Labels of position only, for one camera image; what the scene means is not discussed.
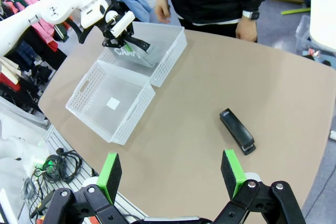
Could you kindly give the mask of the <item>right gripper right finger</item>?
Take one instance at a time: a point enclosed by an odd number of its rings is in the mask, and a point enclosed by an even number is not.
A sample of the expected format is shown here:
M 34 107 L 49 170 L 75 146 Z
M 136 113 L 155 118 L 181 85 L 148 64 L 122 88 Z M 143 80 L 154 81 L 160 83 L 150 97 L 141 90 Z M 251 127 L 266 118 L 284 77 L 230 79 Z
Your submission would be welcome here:
M 220 170 L 230 198 L 214 223 L 244 223 L 251 212 L 266 223 L 305 223 L 296 197 L 286 181 L 270 186 L 244 173 L 233 150 L 223 150 Z

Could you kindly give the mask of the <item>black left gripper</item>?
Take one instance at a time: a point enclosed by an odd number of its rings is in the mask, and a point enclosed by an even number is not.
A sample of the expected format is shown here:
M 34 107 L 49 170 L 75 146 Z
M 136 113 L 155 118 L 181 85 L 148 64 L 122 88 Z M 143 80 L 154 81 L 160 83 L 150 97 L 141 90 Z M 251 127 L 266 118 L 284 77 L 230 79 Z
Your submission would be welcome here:
M 125 51 L 133 51 L 128 41 L 134 34 L 132 26 L 134 13 L 123 2 L 117 0 L 110 0 L 110 2 L 100 23 L 100 30 L 105 37 L 102 45 L 108 48 L 119 48 L 118 41 L 121 41 Z

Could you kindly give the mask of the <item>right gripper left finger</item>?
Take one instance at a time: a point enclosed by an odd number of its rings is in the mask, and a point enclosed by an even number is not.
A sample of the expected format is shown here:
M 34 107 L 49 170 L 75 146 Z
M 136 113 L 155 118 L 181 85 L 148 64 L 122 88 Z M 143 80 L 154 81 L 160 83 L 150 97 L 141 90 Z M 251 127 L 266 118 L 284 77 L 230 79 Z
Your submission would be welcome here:
M 114 205 L 122 168 L 117 153 L 108 154 L 98 180 L 74 192 L 59 188 L 54 192 L 43 223 L 83 223 L 96 217 L 99 223 L 123 223 Z

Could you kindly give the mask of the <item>person right hand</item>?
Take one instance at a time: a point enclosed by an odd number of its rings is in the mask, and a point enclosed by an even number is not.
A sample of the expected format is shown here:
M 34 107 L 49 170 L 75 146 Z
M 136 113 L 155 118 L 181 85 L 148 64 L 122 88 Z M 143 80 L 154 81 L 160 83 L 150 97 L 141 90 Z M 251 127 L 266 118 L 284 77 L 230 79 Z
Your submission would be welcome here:
M 168 0 L 155 0 L 155 14 L 161 23 L 169 23 L 171 18 Z

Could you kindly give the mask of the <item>person left hand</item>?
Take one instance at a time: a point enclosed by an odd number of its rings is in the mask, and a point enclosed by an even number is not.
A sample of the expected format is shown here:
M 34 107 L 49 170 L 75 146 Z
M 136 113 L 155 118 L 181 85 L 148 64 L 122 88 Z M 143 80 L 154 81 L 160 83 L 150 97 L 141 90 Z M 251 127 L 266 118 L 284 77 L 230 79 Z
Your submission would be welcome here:
M 257 42 L 257 24 L 255 20 L 251 20 L 246 17 L 242 17 L 236 27 L 236 38 Z

